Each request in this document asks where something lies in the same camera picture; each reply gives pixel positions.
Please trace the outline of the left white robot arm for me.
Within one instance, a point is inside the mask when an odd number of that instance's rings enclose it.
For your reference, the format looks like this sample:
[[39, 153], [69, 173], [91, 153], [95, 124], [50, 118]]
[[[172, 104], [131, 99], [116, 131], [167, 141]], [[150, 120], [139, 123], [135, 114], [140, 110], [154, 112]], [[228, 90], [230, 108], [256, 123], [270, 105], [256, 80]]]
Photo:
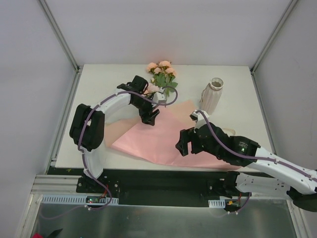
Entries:
[[135, 76], [131, 82], [117, 86], [114, 94], [94, 106], [77, 106], [69, 135], [82, 154], [84, 174], [88, 188], [99, 193], [104, 189], [105, 181], [100, 178], [103, 172], [102, 160], [105, 146], [106, 118], [119, 109], [133, 105], [139, 111], [142, 123], [155, 125], [159, 114], [158, 103], [166, 101], [162, 88], [149, 88], [150, 84], [142, 77]]

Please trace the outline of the left aluminium frame post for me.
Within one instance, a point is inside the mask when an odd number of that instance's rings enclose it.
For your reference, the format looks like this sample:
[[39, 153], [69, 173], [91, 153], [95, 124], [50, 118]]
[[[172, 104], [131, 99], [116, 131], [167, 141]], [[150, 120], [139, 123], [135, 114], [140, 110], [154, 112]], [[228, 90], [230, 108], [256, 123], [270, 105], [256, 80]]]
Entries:
[[70, 62], [72, 68], [74, 69], [74, 71], [76, 73], [80, 72], [81, 70], [81, 66], [79, 65], [79, 63], [77, 62], [77, 60], [75, 59], [68, 43], [66, 42], [66, 39], [53, 15], [52, 10], [50, 9], [48, 3], [46, 0], [37, 0], [37, 3], [39, 4], [40, 8], [42, 9], [57, 41], [59, 42], [62, 50], [64, 51], [68, 61]]

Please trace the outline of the right aluminium frame post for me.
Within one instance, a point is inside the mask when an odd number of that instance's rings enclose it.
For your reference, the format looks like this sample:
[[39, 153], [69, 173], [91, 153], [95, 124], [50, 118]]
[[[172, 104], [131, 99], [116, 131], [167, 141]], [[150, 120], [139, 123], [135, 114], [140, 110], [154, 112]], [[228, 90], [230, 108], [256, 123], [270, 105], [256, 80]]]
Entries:
[[250, 68], [251, 75], [254, 75], [258, 67], [260, 66], [261, 62], [263, 61], [264, 57], [266, 56], [268, 50], [273, 45], [275, 39], [277, 38], [278, 34], [286, 24], [288, 18], [294, 11], [295, 7], [299, 3], [299, 0], [290, 0], [286, 9], [283, 11], [280, 19], [278, 20], [277, 24], [275, 25], [273, 31], [271, 32], [269, 38], [267, 39], [266, 43], [264, 44], [259, 56], [257, 57], [255, 63]]

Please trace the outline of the aluminium frame post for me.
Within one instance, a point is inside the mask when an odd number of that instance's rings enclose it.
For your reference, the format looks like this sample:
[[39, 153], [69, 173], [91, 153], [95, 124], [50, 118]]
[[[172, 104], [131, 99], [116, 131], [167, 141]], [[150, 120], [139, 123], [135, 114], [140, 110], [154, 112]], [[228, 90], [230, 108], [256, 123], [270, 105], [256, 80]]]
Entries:
[[42, 9], [57, 41], [59, 42], [62, 50], [64, 51], [68, 61], [70, 62], [72, 68], [74, 69], [74, 71], [76, 73], [80, 72], [81, 70], [81, 66], [79, 65], [79, 63], [77, 62], [77, 60], [75, 59], [68, 43], [66, 42], [66, 39], [53, 15], [52, 10], [50, 9], [48, 3], [46, 0], [37, 0], [37, 3], [39, 4], [40, 8]]
[[255, 63], [250, 68], [251, 75], [254, 75], [258, 67], [260, 66], [261, 62], [263, 61], [264, 57], [266, 56], [268, 50], [273, 45], [275, 39], [277, 38], [278, 34], [286, 24], [288, 18], [294, 11], [295, 7], [299, 3], [299, 0], [290, 0], [286, 9], [283, 11], [280, 19], [278, 20], [277, 24], [275, 25], [273, 31], [271, 32], [269, 38], [267, 39], [266, 43], [264, 44], [259, 56], [257, 57]]

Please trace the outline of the pink rose stem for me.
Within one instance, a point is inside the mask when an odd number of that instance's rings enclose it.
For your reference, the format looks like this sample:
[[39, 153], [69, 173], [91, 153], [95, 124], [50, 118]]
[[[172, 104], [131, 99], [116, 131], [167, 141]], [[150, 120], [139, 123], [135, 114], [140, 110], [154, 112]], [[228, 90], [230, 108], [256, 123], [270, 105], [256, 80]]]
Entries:
[[148, 86], [146, 87], [145, 91], [143, 92], [143, 96], [150, 98], [155, 93], [157, 93], [157, 92], [160, 93], [160, 91], [161, 91], [161, 89], [158, 86], [156, 86], [152, 83], [149, 83]]
[[178, 86], [176, 79], [176, 71], [172, 67], [171, 62], [167, 60], [160, 61], [159, 63], [151, 62], [146, 68], [147, 73], [152, 75], [150, 83], [164, 89], [166, 97], [174, 92], [173, 88]]

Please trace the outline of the white ribbed ceramic vase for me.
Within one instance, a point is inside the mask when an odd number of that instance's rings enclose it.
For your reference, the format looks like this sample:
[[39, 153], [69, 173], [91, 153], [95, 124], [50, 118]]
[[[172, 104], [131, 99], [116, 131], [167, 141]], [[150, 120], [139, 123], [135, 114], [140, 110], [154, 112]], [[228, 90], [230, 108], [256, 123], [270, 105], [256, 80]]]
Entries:
[[200, 110], [211, 115], [220, 100], [222, 95], [224, 82], [221, 78], [212, 78], [201, 93]]

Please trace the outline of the pink wrapping paper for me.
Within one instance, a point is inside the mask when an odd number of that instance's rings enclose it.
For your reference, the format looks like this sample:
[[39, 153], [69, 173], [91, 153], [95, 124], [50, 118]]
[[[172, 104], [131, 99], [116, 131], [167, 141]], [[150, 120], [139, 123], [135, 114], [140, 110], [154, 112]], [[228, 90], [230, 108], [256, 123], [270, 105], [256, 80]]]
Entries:
[[141, 123], [134, 106], [126, 106], [106, 120], [104, 168], [171, 171], [242, 170], [206, 152], [181, 156], [175, 148], [182, 129], [193, 127], [192, 101], [160, 107], [154, 126]]

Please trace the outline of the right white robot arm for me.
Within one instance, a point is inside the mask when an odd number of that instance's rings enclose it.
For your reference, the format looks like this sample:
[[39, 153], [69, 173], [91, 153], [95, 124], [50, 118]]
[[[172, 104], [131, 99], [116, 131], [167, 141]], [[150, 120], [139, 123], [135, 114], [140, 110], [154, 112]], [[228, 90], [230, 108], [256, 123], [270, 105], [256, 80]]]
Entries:
[[243, 173], [231, 172], [235, 177], [223, 183], [227, 195], [241, 192], [270, 193], [284, 196], [303, 210], [317, 210], [317, 172], [297, 166], [274, 155], [258, 143], [243, 136], [228, 136], [212, 123], [204, 123], [180, 131], [175, 145], [182, 156], [207, 152], [234, 166], [248, 167], [268, 175], [254, 178]]

